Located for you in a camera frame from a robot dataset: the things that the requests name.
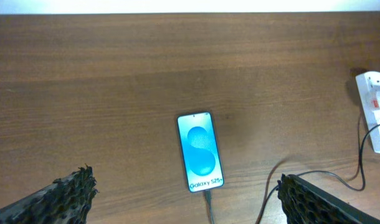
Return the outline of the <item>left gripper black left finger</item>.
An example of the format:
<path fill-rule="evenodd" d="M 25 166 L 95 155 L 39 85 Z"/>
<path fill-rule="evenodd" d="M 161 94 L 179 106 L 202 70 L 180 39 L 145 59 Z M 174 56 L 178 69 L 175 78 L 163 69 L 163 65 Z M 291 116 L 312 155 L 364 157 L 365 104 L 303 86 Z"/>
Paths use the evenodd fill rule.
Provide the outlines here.
<path fill-rule="evenodd" d="M 92 200 L 98 193 L 96 184 L 92 167 L 80 167 L 43 189 L 0 208 L 0 224 L 86 223 Z"/>

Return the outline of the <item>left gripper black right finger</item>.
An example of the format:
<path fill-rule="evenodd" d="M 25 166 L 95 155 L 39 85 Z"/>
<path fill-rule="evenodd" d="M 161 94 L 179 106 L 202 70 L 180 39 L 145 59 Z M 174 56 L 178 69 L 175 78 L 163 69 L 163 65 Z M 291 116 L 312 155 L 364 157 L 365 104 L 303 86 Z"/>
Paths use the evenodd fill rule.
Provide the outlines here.
<path fill-rule="evenodd" d="M 293 174 L 281 176 L 278 199 L 289 224 L 380 224 L 379 219 Z"/>

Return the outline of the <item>blue screen Galaxy smartphone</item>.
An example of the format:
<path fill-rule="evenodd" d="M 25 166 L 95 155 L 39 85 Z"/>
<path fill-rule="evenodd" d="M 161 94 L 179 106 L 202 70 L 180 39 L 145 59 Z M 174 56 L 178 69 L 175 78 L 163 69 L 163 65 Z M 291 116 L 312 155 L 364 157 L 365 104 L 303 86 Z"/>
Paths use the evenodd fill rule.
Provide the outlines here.
<path fill-rule="evenodd" d="M 222 187 L 224 172 L 211 113 L 184 114 L 176 124 L 189 191 Z"/>

